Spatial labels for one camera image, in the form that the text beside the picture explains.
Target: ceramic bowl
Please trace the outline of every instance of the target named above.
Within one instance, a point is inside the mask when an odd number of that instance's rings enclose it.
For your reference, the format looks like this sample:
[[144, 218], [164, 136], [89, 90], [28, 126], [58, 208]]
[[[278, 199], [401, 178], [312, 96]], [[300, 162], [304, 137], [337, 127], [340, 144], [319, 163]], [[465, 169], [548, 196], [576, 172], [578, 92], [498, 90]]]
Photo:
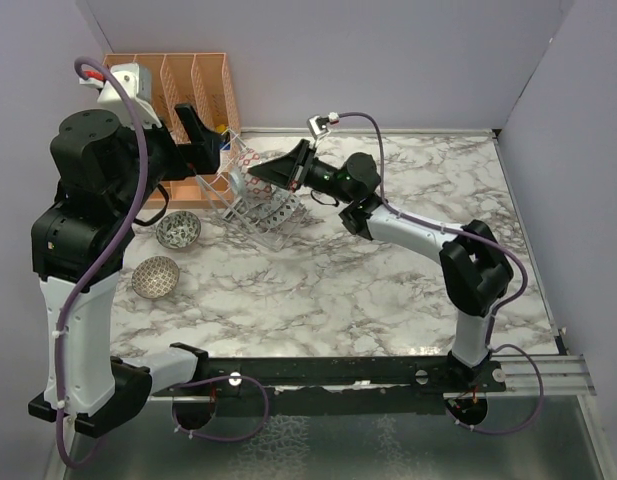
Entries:
[[179, 267], [168, 257], [151, 257], [132, 272], [132, 289], [149, 300], [165, 297], [179, 282]]
[[173, 212], [157, 226], [157, 241], [173, 250], [192, 245], [201, 233], [201, 221], [192, 212]]

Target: gray wall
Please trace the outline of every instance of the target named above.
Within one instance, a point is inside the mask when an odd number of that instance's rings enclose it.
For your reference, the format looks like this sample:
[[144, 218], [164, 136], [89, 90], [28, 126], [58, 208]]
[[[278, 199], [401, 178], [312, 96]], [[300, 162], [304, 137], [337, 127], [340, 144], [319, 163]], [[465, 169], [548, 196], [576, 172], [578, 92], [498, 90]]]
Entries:
[[54, 196], [59, 122], [95, 103], [72, 70], [79, 54], [101, 49], [70, 0], [0, 2], [0, 479], [41, 478], [52, 445], [52, 426], [27, 413], [48, 349], [30, 227]]
[[617, 460], [617, 0], [578, 0], [513, 110], [503, 161]]
[[242, 125], [454, 129], [504, 125], [572, 1], [87, 0], [114, 51], [228, 52]]

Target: white marble surface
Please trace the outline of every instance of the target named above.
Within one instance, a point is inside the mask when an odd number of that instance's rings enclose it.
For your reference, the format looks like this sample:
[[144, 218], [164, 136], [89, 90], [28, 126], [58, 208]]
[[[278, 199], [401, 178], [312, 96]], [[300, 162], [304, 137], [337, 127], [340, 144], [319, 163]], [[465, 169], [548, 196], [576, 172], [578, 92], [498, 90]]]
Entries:
[[[275, 156], [298, 140], [250, 137], [247, 143]], [[319, 156], [340, 163], [356, 151], [376, 156], [375, 139], [333, 136]], [[442, 221], [484, 220], [527, 265], [529, 289], [500, 312], [493, 344], [556, 353], [492, 140], [387, 136], [386, 155], [386, 191], [394, 204]], [[185, 252], [161, 247], [154, 227], [137, 229], [113, 307], [113, 353], [137, 356], [172, 342], [215, 356], [447, 352], [455, 310], [440, 268], [400, 247], [352, 237], [339, 209], [303, 199], [308, 222], [277, 253], [206, 217], [200, 239]], [[153, 255], [169, 256], [182, 269], [176, 291], [157, 301], [138, 297], [130, 285], [132, 270]], [[511, 291], [518, 285], [516, 273]]]

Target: screw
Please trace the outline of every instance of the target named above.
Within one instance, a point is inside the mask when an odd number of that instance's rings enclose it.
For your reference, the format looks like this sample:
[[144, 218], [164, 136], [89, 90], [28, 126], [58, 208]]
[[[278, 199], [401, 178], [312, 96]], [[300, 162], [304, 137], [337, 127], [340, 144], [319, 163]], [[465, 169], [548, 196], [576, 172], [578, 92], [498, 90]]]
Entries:
[[504, 383], [504, 381], [506, 380], [506, 374], [501, 368], [495, 368], [492, 371], [492, 378], [495, 380], [495, 382]]
[[419, 385], [425, 385], [428, 383], [428, 372], [426, 372], [425, 370], [417, 370], [417, 373], [415, 373], [415, 380], [417, 380], [417, 383]]
[[228, 383], [230, 385], [232, 385], [233, 387], [238, 387], [239, 385], [241, 385], [241, 374], [239, 372], [232, 372], [230, 376], [233, 377], [228, 380]]

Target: clear plastic dish rack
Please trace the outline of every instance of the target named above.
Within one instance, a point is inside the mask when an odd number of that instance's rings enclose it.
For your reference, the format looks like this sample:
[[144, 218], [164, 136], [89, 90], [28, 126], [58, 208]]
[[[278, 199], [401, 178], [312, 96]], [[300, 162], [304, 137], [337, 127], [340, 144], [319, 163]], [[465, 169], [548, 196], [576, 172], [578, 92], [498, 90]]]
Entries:
[[306, 207], [299, 197], [247, 173], [269, 159], [248, 148], [238, 134], [227, 130], [230, 141], [222, 147], [216, 176], [197, 176], [210, 208], [237, 234], [279, 251], [302, 224]]

